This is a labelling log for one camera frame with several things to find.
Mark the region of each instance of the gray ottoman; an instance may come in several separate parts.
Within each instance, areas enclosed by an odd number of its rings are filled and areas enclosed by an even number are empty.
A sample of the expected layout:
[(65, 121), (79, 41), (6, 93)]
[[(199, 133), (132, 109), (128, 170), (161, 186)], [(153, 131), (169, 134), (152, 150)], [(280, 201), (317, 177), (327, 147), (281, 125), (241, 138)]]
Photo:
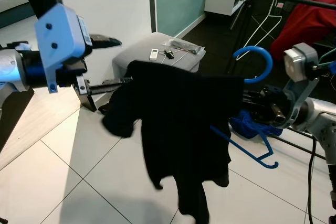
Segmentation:
[[(168, 48), (167, 46), (162, 46), (161, 44), (168, 41), (169, 39), (176, 39), (171, 36), (162, 33), (152, 33), (148, 37), (140, 40), (135, 45), (126, 48), (123, 52), (118, 54), (112, 62), (114, 78), (122, 78), (125, 73), (127, 66), (130, 62), (134, 60), (149, 61), (149, 55), (153, 48), (158, 49), (159, 51), (164, 51)], [(174, 59), (165, 58), (163, 64), (171, 65), (177, 60), (179, 60), (186, 52), (179, 51), (176, 52)], [(194, 55), (191, 52), (188, 52), (181, 60), (174, 64), (177, 68), (182, 68), (191, 72), (197, 72), (198, 66), (200, 65), (200, 60), (204, 57), (205, 50), (201, 50), (198, 54)], [(152, 61), (156, 63), (161, 63), (164, 59), (164, 55), (158, 54), (157, 60)]]

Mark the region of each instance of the tile grout line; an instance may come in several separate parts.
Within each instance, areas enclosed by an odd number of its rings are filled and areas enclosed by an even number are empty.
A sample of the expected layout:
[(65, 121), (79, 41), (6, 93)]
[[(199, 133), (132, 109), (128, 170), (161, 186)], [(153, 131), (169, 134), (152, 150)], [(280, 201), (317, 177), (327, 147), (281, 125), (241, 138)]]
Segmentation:
[(64, 120), (62, 120), (59, 124), (57, 124), (55, 127), (53, 127), (50, 131), (48, 131), (46, 134), (44, 134), (43, 136), (41, 136), (40, 139), (38, 139), (35, 143), (33, 143), (30, 147), (28, 147), (27, 149), (25, 149), (22, 153), (20, 153), (17, 157), (13, 158), (13, 160), (11, 160), (8, 164), (6, 164), (4, 167), (2, 167), (0, 169), (0, 172), (7, 167), (11, 162), (13, 162), (15, 159), (17, 159), (18, 157), (20, 157), (22, 154), (24, 154), (27, 150), (29, 150), (34, 144), (36, 144), (38, 141), (40, 141), (43, 137), (45, 137), (47, 134), (49, 134), (54, 128), (56, 128), (57, 126), (59, 126), (62, 122), (64, 122), (66, 119), (68, 119), (69, 117), (71, 117), (73, 114), (75, 114), (79, 109), (81, 108), (81, 106), (73, 113), (71, 113), (68, 117), (66, 117)]
[(83, 181), (84, 179), (82, 178), (80, 180), (80, 182), (78, 182), (78, 184), (60, 201), (60, 203), (58, 203), (56, 205), (56, 207), (54, 207), (54, 209), (42, 220), (42, 222), (40, 224), (42, 224), (51, 214), (52, 212), (55, 211), (55, 209), (71, 194), (71, 192)]
[(300, 211), (302, 211), (302, 212), (306, 213), (306, 212), (305, 212), (304, 210), (302, 210), (301, 208), (298, 208), (297, 206), (293, 205), (292, 203), (290, 203), (290, 202), (288, 202), (288, 201), (286, 201), (286, 200), (284, 200), (284, 199), (280, 198), (278, 195), (276, 195), (276, 194), (274, 194), (274, 193), (270, 192), (269, 190), (267, 190), (267, 189), (263, 188), (262, 186), (260, 186), (260, 185), (258, 185), (258, 184), (256, 184), (256, 183), (254, 183), (253, 181), (249, 180), (248, 178), (244, 177), (243, 175), (241, 175), (241, 174), (239, 174), (239, 173), (235, 172), (234, 170), (231, 170), (230, 168), (229, 168), (229, 170), (230, 170), (231, 172), (233, 172), (233, 173), (235, 173), (235, 174), (239, 175), (240, 177), (242, 177), (242, 178), (246, 179), (247, 181), (250, 181), (252, 184), (254, 184), (254, 185), (256, 185), (256, 186), (260, 187), (261, 189), (265, 190), (266, 192), (268, 192), (268, 193), (270, 193), (270, 194), (274, 195), (275, 197), (277, 197), (277, 198), (279, 198), (279, 199), (283, 200), (284, 202), (286, 202), (286, 203), (288, 203), (288, 204), (292, 205), (293, 207), (295, 207), (295, 208), (299, 209)]
[[(96, 163), (96, 165), (92, 168), (94, 169), (98, 164), (99, 162), (116, 146), (116, 144), (119, 143), (119, 141), (121, 140), (122, 138), (120, 138), (108, 151), (107, 153)], [(49, 150), (51, 150), (57, 157), (59, 157), (71, 170), (73, 170), (80, 178), (80, 182), (61, 200), (60, 203), (57, 204), (57, 206), (43, 219), (43, 221), (40, 223), (42, 224), (51, 214), (52, 212), (55, 211), (55, 209), (68, 197), (68, 195), (82, 182), (86, 182), (90, 187), (92, 187), (86, 180), (84, 180), (84, 177), (82, 177), (81, 175), (78, 174), (78, 172), (76, 172), (70, 165), (68, 165), (56, 152), (54, 152), (45, 142), (43, 142), (42, 140), (39, 140), (41, 141)], [(121, 214), (129, 223), (131, 223), (123, 214)]]
[(105, 156), (110, 153), (110, 151), (120, 142), (121, 139), (122, 139), (122, 137), (119, 138), (119, 140), (105, 153), (105, 155), (102, 156), (101, 159), (99, 159), (99, 161), (94, 165), (94, 167), (90, 171), (88, 171), (88, 173), (86, 173), (86, 175), (83, 177), (83, 179), (86, 178), (86, 176), (89, 175), (89, 173), (100, 163), (100, 161), (102, 161), (102, 159), (105, 158)]
[(176, 210), (176, 212), (175, 212), (175, 214), (174, 214), (174, 216), (173, 216), (173, 219), (169, 222), (169, 224), (172, 224), (172, 222), (173, 222), (173, 220), (174, 220), (174, 218), (175, 218), (177, 212), (178, 212), (178, 208), (177, 208), (177, 210)]
[(67, 166), (69, 166), (69, 168), (71, 170), (73, 170), (81, 179), (84, 179), (82, 176), (79, 175), (78, 172), (76, 172), (70, 165), (67, 164), (67, 162), (65, 162), (56, 152), (54, 152), (45, 142), (43, 142), (42, 140), (40, 140), (42, 143), (44, 143), (44, 145), (51, 150), (57, 157), (59, 157), (60, 160), (62, 160)]
[(122, 217), (124, 217), (130, 224), (133, 224), (128, 218), (125, 217), (114, 205), (112, 205), (104, 196), (102, 196), (93, 186), (91, 186), (85, 179), (83, 179), (97, 194), (100, 195), (111, 207), (113, 207)]

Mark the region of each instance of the white remote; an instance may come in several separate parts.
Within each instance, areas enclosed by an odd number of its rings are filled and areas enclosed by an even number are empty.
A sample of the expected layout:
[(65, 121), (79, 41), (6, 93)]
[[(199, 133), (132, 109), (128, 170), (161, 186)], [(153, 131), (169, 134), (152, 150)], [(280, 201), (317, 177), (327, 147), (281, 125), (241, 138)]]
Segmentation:
[(159, 53), (158, 49), (152, 49), (151, 55), (149, 56), (149, 60), (156, 60), (158, 53)]

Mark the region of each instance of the blue cloth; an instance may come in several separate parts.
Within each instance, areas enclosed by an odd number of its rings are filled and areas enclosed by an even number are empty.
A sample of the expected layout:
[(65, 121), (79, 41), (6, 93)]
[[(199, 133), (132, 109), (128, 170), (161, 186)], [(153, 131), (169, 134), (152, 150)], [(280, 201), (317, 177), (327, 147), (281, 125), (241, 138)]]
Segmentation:
[(239, 116), (230, 119), (230, 124), (235, 132), (246, 137), (248, 139), (258, 135), (256, 129), (261, 130), (265, 135), (277, 135), (282, 134), (282, 130), (275, 128), (272, 125), (264, 125), (256, 123), (252, 120), (250, 113), (246, 110), (241, 110)]

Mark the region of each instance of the plastic bag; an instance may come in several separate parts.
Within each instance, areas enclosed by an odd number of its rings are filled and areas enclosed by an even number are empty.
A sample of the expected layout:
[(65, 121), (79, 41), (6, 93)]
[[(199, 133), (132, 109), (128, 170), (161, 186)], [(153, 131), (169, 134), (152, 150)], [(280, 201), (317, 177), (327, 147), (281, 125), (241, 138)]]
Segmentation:
[(177, 40), (177, 39), (170, 39), (164, 42), (162, 45), (167, 46), (167, 47), (184, 49), (195, 55), (198, 54), (200, 51), (204, 50), (204, 47), (200, 47), (195, 44), (188, 43), (182, 40)]

